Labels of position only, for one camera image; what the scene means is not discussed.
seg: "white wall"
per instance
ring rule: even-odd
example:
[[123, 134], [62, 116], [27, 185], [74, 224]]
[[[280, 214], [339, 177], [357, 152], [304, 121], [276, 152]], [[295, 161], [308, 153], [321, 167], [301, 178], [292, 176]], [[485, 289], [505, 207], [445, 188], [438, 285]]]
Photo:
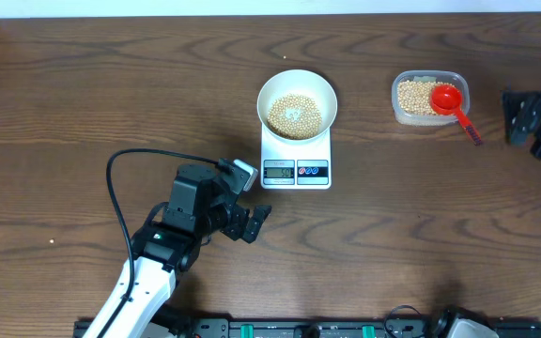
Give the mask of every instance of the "white wall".
[[0, 0], [0, 19], [541, 11], [541, 0]]

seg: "green connector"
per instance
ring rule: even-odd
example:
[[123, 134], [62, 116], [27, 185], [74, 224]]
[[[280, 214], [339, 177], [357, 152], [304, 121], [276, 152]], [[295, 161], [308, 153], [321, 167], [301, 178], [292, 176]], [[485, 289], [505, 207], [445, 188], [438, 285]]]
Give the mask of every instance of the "green connector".
[[363, 327], [363, 338], [377, 338], [375, 336], [375, 327], [374, 326], [364, 326]]
[[241, 325], [241, 338], [254, 338], [254, 325], [250, 325], [250, 324]]

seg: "white bowl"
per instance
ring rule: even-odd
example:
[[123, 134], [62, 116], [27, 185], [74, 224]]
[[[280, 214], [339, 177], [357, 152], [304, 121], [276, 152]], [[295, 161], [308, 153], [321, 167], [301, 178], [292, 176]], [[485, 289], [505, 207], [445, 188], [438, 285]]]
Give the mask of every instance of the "white bowl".
[[[317, 104], [322, 123], [318, 134], [305, 140], [291, 140], [279, 136], [269, 127], [269, 110], [272, 104], [288, 94], [304, 95]], [[337, 96], [327, 80], [308, 70], [293, 69], [280, 72], [268, 80], [258, 94], [258, 117], [274, 137], [290, 144], [304, 144], [316, 140], [329, 130], [337, 116]]]

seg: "clear plastic container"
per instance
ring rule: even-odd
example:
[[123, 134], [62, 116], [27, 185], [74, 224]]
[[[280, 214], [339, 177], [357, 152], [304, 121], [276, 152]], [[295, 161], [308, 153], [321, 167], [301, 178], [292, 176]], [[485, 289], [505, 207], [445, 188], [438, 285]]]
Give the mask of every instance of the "clear plastic container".
[[471, 99], [469, 97], [469, 85], [465, 79], [451, 71], [441, 70], [409, 70], [398, 75], [394, 84], [392, 84], [392, 105], [394, 106], [395, 119], [406, 125], [412, 126], [445, 126], [456, 123], [456, 117], [453, 115], [416, 115], [407, 113], [398, 103], [398, 84], [402, 81], [422, 81], [424, 76], [434, 77], [437, 82], [444, 82], [453, 85], [463, 95], [462, 111], [467, 115], [471, 109]]

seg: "scale display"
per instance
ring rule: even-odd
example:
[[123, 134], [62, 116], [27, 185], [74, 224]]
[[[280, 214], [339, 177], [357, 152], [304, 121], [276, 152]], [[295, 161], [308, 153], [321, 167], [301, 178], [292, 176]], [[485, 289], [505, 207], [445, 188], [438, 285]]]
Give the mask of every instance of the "scale display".
[[264, 169], [266, 178], [293, 178], [293, 168], [266, 168]]

